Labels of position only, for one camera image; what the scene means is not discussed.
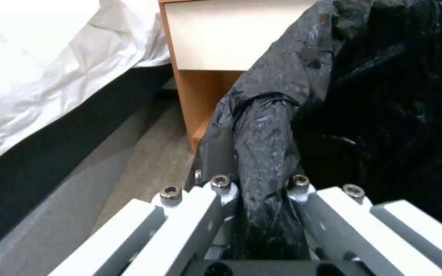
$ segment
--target mounting hole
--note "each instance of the mounting hole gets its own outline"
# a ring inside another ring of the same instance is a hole
[[[204,276],[233,276],[231,268],[221,262],[215,262],[210,264],[204,270]]]
[[[219,183],[226,182],[227,178],[226,178],[226,176],[219,175],[219,176],[213,177],[213,180],[216,184],[219,184]]]
[[[342,190],[352,198],[362,198],[365,196],[364,190],[358,185],[345,184],[342,186]]]
[[[345,274],[333,264],[321,264],[316,268],[317,276],[345,276]]]
[[[353,252],[347,251],[344,253],[344,257],[342,257],[344,261],[358,261],[360,260],[359,257],[354,254]]]
[[[170,193],[173,194],[175,192],[177,192],[177,187],[175,187],[175,186],[165,187],[165,194],[170,194]]]
[[[308,179],[308,177],[302,175],[302,174],[296,174],[293,176],[293,182],[296,183],[309,183],[310,180]]]

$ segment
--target hex bolt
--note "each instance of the hex bolt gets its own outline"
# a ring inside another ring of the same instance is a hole
[[[166,186],[160,192],[161,203],[176,206],[182,202],[182,190],[177,186]]]
[[[303,194],[308,192],[310,187],[310,180],[302,174],[293,175],[293,183],[291,190],[301,192]]]
[[[351,199],[354,199],[359,204],[363,204],[363,199],[366,196],[363,188],[354,184],[345,184],[342,186],[342,190],[345,192],[345,194],[350,196]]]
[[[202,184],[202,170],[196,169],[193,174],[194,183],[196,186],[200,186]]]
[[[211,189],[217,192],[228,192],[231,186],[230,178],[225,174],[216,174],[211,178]]]

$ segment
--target wooden furniture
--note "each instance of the wooden furniture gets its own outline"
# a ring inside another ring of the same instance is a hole
[[[216,103],[315,0],[159,0],[192,152]]]

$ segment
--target garbage bag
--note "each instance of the garbage bag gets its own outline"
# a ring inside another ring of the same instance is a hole
[[[442,0],[316,2],[219,101],[187,189],[196,169],[241,189],[237,258],[307,258],[299,172],[442,222]]]

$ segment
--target bed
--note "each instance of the bed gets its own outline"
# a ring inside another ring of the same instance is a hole
[[[155,0],[45,5],[0,17],[0,275],[88,237],[172,77]]]

